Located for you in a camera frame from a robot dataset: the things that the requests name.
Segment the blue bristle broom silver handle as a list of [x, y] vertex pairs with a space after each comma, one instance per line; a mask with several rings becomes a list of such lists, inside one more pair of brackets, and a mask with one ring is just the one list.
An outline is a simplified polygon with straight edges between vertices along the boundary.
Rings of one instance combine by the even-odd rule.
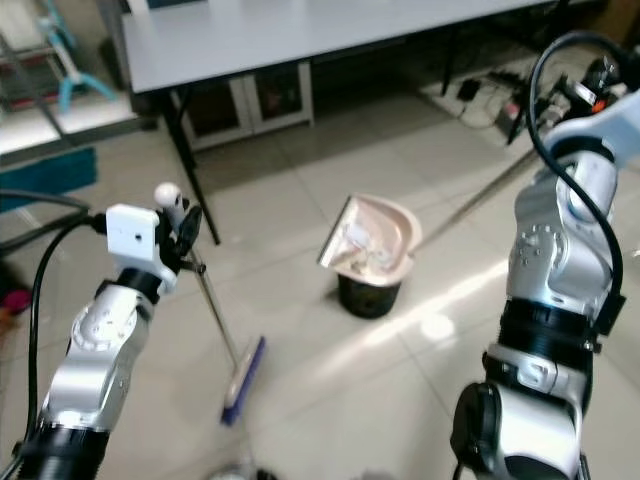
[[[174, 224], [173, 236], [175, 237], [177, 206], [192, 207], [197, 204], [193, 204], [177, 184], [170, 182], [159, 184], [155, 188], [154, 197], [160, 207], [169, 209]], [[250, 397], [253, 380], [255, 380], [256, 372], [261, 364], [261, 358], [265, 355], [268, 344], [266, 344], [264, 337], [259, 337], [246, 347], [238, 346], [236, 339], [230, 332], [224, 312], [221, 311], [218, 296], [216, 296], [215, 289], [212, 287], [209, 275], [206, 273], [206, 262], [202, 259], [200, 251], [195, 246], [189, 252], [188, 260], [192, 262], [193, 266], [191, 270], [187, 271], [192, 271], [195, 274], [198, 287], [204, 294], [207, 307], [210, 308], [215, 324], [218, 325], [221, 339], [223, 339], [225, 349], [227, 349], [230, 366], [232, 366], [232, 375], [230, 375], [230, 383], [227, 393], [225, 393], [220, 416], [221, 424], [230, 428], [230, 426], [236, 425], [243, 415], [244, 406], [246, 406], [248, 397]]]

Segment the beige long-handled dustpan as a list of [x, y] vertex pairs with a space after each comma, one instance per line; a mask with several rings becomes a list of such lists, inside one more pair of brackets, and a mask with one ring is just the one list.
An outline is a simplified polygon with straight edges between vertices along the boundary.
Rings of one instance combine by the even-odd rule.
[[[338, 219], [335, 220], [329, 238], [321, 248], [317, 256], [317, 265], [333, 271], [335, 274], [351, 276], [358, 282], [372, 285], [390, 285], [402, 283], [403, 279], [413, 269], [413, 256], [422, 247], [428, 246], [439, 239], [449, 229], [456, 227], [472, 212], [480, 209], [504, 188], [511, 186], [521, 178], [527, 170], [534, 168], [539, 163], [536, 152], [527, 151], [520, 159], [513, 161], [507, 169], [490, 180], [484, 188], [475, 193], [458, 209], [454, 210], [442, 224], [434, 229], [422, 227], [421, 221], [411, 210], [406, 209], [397, 202], [388, 198], [365, 193], [352, 193], [349, 195], [343, 209], [340, 210]], [[346, 241], [343, 239], [343, 230], [352, 224], [360, 224], [371, 233], [378, 233], [385, 248], [393, 255], [394, 264], [388, 274], [385, 275], [360, 275], [352, 273], [342, 264]]]

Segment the white table black legs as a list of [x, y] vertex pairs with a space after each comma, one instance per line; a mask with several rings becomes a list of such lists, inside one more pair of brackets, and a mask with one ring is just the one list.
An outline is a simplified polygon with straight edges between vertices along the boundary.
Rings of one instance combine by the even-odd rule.
[[116, 42], [129, 91], [164, 120], [180, 165], [206, 201], [173, 93], [420, 32], [443, 29], [452, 58], [462, 26], [548, 6], [548, 26], [572, 0], [123, 0]]

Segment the small pink object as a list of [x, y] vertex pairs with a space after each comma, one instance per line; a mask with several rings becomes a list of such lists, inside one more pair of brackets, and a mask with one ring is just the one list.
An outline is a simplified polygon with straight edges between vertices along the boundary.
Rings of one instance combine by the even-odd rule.
[[14, 291], [4, 292], [1, 296], [1, 306], [9, 314], [22, 314], [32, 305], [33, 294], [29, 289], [19, 288]]

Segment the grey robot left foot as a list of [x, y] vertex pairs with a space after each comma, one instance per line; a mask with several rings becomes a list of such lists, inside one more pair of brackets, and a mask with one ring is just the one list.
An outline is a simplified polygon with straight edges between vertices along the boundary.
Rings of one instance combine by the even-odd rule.
[[212, 472], [207, 480], [279, 480], [279, 477], [256, 463], [229, 463]]

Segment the teal folding stand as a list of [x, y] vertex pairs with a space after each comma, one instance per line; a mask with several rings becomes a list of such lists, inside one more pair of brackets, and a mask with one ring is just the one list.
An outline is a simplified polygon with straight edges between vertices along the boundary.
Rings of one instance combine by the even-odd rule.
[[61, 77], [58, 87], [58, 106], [61, 113], [68, 113], [73, 91], [78, 87], [86, 87], [88, 90], [100, 93], [108, 101], [115, 101], [116, 96], [109, 87], [105, 86], [101, 79], [83, 73], [77, 67], [76, 60], [70, 54], [76, 46], [76, 36], [70, 32], [63, 15], [59, 12], [54, 0], [42, 0], [46, 14], [37, 19], [38, 27], [44, 32], [44, 36], [52, 47], [52, 51], [58, 56], [64, 76]]

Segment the black mesh wastebasket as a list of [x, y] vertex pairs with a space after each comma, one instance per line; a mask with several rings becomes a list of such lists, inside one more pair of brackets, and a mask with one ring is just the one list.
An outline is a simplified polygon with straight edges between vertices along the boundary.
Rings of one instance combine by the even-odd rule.
[[337, 278], [339, 305], [348, 314], [367, 320], [387, 316], [396, 306], [402, 287], [402, 283], [372, 285], [340, 274]]

